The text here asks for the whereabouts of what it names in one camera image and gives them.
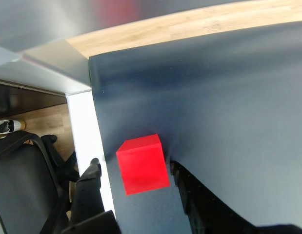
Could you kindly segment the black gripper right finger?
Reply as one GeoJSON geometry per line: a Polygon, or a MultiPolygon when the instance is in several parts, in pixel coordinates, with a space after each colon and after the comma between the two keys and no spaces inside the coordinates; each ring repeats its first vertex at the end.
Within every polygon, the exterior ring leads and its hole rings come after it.
{"type": "Polygon", "coordinates": [[[180,192],[184,213],[194,234],[256,234],[246,221],[180,163],[170,161],[170,172],[180,192]]]}

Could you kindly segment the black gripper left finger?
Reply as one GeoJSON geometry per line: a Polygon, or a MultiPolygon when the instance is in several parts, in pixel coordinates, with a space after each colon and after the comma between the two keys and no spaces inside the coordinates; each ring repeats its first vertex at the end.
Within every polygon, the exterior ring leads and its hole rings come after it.
{"type": "Polygon", "coordinates": [[[112,210],[104,209],[101,193],[101,165],[97,158],[76,182],[69,225],[63,234],[118,234],[120,228],[112,210]]]}

